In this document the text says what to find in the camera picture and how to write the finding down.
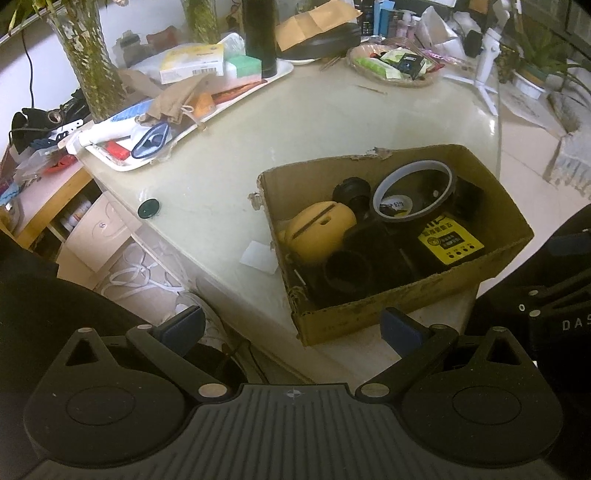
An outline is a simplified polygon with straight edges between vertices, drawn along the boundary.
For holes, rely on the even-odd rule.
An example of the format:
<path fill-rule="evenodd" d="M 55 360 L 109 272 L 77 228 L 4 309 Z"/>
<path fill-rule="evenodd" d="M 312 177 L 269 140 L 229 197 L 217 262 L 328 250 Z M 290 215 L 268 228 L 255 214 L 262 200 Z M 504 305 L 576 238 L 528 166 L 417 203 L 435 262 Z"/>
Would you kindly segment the black cylinder speaker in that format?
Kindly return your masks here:
<path fill-rule="evenodd" d="M 359 253 L 372 267 L 373 294 L 414 282 L 414 275 L 400 248 L 384 223 L 366 219 L 346 231 L 342 239 L 346 250 Z"/>

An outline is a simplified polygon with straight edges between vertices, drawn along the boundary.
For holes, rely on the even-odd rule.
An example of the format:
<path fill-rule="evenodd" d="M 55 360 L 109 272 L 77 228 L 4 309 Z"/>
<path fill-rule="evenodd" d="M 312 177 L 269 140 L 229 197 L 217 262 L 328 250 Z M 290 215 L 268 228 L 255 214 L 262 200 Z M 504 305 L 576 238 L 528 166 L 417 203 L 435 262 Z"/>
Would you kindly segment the yellow black box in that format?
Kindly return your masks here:
<path fill-rule="evenodd" d="M 448 271 L 483 255 L 485 245 L 453 217 L 443 214 L 427 223 L 408 256 L 424 275 Z"/>

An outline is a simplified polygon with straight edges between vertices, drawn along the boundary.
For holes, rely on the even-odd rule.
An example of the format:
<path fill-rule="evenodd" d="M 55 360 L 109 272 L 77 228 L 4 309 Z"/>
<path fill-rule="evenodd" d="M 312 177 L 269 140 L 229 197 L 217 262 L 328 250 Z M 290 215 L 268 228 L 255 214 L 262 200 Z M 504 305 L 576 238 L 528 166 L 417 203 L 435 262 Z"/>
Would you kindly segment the yellow bear-shaped case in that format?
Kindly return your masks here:
<path fill-rule="evenodd" d="M 318 266 L 342 248 L 346 231 L 356 226 L 356 215 L 345 204 L 322 201 L 308 206 L 277 234 L 297 263 Z"/>

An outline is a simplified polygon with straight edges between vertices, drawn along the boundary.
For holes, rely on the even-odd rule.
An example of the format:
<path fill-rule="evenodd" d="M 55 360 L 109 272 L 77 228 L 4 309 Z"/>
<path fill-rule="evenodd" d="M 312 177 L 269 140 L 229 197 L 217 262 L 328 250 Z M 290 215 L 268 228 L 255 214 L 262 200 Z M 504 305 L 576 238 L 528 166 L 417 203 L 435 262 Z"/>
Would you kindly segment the black adapter part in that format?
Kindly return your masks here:
<path fill-rule="evenodd" d="M 332 191 L 332 200 L 349 207 L 361 222 L 370 210 L 370 184 L 359 177 L 342 180 Z"/>

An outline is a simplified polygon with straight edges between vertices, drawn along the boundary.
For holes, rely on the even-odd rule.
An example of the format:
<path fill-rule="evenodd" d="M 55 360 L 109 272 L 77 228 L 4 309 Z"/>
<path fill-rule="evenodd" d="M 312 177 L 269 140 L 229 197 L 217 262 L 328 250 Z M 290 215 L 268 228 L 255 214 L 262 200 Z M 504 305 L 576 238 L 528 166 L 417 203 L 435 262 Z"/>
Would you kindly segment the brown cardboard box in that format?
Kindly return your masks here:
<path fill-rule="evenodd" d="M 311 346 L 499 274 L 533 232 L 467 147 L 322 158 L 257 179 L 290 316 Z"/>

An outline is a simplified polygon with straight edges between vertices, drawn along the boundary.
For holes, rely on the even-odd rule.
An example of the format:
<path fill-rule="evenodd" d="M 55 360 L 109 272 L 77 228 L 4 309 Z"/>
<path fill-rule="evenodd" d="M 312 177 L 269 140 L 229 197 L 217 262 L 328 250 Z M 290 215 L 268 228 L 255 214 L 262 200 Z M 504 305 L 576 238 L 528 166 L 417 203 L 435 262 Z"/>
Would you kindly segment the white paper card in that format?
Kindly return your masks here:
<path fill-rule="evenodd" d="M 239 263 L 269 275 L 273 275 L 279 266 L 273 248 L 257 241 L 249 243 Z"/>

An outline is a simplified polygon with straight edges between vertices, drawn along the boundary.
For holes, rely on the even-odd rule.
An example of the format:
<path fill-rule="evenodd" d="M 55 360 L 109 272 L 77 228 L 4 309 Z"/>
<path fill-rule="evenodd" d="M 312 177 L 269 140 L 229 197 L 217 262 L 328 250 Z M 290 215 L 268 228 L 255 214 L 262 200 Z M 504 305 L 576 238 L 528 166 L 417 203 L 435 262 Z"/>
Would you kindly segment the white drawer unit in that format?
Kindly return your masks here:
<path fill-rule="evenodd" d="M 140 226 L 132 212 L 110 192 L 103 192 L 69 234 L 65 247 L 98 272 Z"/>

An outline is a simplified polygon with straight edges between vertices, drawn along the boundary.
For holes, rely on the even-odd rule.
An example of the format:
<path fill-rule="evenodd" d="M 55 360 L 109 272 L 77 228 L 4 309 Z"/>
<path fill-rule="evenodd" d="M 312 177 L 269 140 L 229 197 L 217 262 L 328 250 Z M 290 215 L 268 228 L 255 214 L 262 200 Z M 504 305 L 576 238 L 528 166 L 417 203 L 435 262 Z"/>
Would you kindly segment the dark green round lid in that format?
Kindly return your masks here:
<path fill-rule="evenodd" d="M 154 217 L 160 210 L 160 202 L 155 198 L 148 198 L 140 203 L 137 208 L 137 216 L 141 220 Z"/>

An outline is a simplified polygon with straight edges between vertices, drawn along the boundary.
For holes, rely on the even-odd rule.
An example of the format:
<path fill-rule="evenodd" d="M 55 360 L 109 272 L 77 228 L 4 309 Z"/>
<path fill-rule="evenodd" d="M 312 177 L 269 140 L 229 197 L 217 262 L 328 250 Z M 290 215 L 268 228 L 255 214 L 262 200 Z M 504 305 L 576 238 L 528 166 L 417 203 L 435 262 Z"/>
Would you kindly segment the red lighter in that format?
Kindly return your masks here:
<path fill-rule="evenodd" d="M 104 145 L 104 149 L 117 162 L 125 162 L 130 156 L 129 150 L 112 140 Z"/>

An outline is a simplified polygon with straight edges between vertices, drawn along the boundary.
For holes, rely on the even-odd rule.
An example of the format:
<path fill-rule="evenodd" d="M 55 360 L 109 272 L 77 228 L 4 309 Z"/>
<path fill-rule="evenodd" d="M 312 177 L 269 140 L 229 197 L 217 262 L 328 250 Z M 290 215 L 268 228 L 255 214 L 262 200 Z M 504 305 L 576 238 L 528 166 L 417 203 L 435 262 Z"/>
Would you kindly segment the white plastic tray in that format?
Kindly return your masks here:
<path fill-rule="evenodd" d="M 191 133 L 196 132 L 200 126 L 207 125 L 209 121 L 214 119 L 216 116 L 219 116 L 222 112 L 242 102 L 247 97 L 255 94 L 257 91 L 270 87 L 270 85 L 273 85 L 273 83 L 276 83 L 278 80 L 283 79 L 294 71 L 294 65 L 287 60 L 278 59 L 276 66 L 276 75 L 264 80 L 263 83 L 253 86 L 252 88 L 249 88 L 249 90 L 240 93 L 233 99 L 229 99 L 228 101 L 217 104 L 211 114 L 205 115 L 201 119 L 197 119 L 191 112 L 184 112 L 182 115 L 181 124 L 177 127 L 171 127 L 169 129 L 170 135 L 167 138 L 166 143 L 153 155 L 147 156 L 145 158 L 135 158 L 129 155 L 125 160 L 118 160 L 107 151 L 105 142 L 101 144 L 90 144 L 85 146 L 84 149 L 107 167 L 117 172 L 129 172 L 156 161 L 165 161 L 171 156 L 171 152 L 176 147 L 176 145 Z"/>

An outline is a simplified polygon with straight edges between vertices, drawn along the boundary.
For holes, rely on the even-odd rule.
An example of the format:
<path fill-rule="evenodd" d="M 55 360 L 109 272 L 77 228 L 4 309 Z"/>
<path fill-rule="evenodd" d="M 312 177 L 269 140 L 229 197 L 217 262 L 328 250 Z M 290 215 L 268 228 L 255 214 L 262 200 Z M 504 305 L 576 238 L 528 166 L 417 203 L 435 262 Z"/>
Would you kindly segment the potted plant white pot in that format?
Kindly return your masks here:
<path fill-rule="evenodd" d="M 518 74 L 541 87 L 549 76 L 557 76 L 563 84 L 574 83 L 590 93 L 590 86 L 574 73 L 576 69 L 590 71 L 590 58 L 587 58 L 587 63 L 571 60 L 570 54 L 579 52 L 572 42 L 536 20 L 527 20 L 520 14 L 514 14 L 507 26 L 509 37 L 521 52 Z"/>

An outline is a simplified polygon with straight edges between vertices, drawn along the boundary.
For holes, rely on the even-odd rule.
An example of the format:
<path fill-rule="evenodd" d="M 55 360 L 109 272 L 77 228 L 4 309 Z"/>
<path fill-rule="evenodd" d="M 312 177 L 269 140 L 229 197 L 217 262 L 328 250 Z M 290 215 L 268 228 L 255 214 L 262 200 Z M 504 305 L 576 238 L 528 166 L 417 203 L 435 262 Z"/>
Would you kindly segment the white phone gimbal tripod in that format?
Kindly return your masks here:
<path fill-rule="evenodd" d="M 492 8 L 497 21 L 492 27 L 489 27 L 484 34 L 482 51 L 479 56 L 475 77 L 473 79 L 468 79 L 467 77 L 458 76 L 452 73 L 445 73 L 444 77 L 449 80 L 472 85 L 488 107 L 490 113 L 497 117 L 498 109 L 491 98 L 491 93 L 497 94 L 497 91 L 492 87 L 488 87 L 487 82 L 492 73 L 495 60 L 501 53 L 500 44 L 502 32 L 511 17 L 514 2 L 510 0 L 495 1 Z"/>

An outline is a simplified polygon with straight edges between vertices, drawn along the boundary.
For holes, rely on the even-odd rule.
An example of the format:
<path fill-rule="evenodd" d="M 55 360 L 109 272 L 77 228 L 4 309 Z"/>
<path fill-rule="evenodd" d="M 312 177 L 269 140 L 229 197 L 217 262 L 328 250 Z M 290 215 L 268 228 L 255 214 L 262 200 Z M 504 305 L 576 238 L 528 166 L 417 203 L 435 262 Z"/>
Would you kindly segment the yellow white medicine box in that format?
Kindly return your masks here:
<path fill-rule="evenodd" d="M 223 75 L 221 44 L 186 44 L 167 50 L 159 67 L 160 83 L 176 83 L 195 75 Z"/>

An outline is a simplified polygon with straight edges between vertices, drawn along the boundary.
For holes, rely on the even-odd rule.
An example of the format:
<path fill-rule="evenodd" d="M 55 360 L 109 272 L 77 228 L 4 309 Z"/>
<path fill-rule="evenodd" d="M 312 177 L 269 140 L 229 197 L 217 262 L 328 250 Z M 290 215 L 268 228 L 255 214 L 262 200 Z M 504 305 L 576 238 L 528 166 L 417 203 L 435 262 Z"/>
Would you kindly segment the wicker snack basket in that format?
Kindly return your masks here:
<path fill-rule="evenodd" d="M 444 69 L 443 63 L 405 39 L 394 44 L 360 44 L 349 49 L 346 60 L 369 79 L 405 88 L 429 86 Z"/>

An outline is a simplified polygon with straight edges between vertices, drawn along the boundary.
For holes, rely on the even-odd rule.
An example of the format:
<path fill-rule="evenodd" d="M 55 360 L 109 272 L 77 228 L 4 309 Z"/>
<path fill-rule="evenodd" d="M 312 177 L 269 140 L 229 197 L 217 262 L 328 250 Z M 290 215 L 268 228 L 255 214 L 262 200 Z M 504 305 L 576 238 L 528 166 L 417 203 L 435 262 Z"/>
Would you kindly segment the green tissue pack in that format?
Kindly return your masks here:
<path fill-rule="evenodd" d="M 224 73 L 229 79 L 262 77 L 262 61 L 246 55 L 238 55 L 224 61 Z"/>

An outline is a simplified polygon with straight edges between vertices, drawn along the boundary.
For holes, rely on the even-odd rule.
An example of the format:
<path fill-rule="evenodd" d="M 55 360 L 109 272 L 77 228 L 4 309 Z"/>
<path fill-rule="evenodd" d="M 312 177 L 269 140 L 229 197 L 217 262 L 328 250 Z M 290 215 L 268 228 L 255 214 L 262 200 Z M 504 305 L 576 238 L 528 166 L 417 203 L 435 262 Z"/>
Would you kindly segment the black oval case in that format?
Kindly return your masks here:
<path fill-rule="evenodd" d="M 284 60 L 309 60 L 335 57 L 359 46 L 362 29 L 356 23 L 346 23 L 328 32 L 318 34 L 286 51 L 277 49 L 277 56 Z"/>

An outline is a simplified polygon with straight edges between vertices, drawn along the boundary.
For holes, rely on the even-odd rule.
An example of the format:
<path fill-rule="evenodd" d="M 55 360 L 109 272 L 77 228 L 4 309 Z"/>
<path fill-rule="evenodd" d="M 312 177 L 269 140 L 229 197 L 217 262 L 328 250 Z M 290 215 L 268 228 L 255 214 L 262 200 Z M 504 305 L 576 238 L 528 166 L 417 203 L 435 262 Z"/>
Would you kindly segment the glass vase with stems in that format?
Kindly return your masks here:
<path fill-rule="evenodd" d="M 98 1 L 46 1 L 57 35 L 95 123 L 118 112 L 126 98 L 105 44 Z"/>

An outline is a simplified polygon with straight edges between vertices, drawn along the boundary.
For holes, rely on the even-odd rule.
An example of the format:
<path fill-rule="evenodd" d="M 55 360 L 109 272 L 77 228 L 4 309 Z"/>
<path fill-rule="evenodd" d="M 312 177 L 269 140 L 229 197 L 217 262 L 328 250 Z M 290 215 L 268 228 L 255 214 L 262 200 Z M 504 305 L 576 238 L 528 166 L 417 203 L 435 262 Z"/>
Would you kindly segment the black thermos bottle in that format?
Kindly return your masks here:
<path fill-rule="evenodd" d="M 276 75 L 276 2 L 245 0 L 242 2 L 245 30 L 245 54 L 259 59 L 263 78 Z"/>

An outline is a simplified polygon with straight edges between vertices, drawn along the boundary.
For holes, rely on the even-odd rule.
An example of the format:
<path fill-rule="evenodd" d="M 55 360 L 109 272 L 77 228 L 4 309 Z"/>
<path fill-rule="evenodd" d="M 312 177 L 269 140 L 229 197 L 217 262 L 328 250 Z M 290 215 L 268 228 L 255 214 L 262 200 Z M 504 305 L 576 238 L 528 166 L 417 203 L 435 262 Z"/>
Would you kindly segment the brown paper envelope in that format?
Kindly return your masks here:
<path fill-rule="evenodd" d="M 353 3 L 338 0 L 325 2 L 277 25 L 276 43 L 281 51 L 286 51 L 305 40 L 356 21 L 361 14 Z"/>

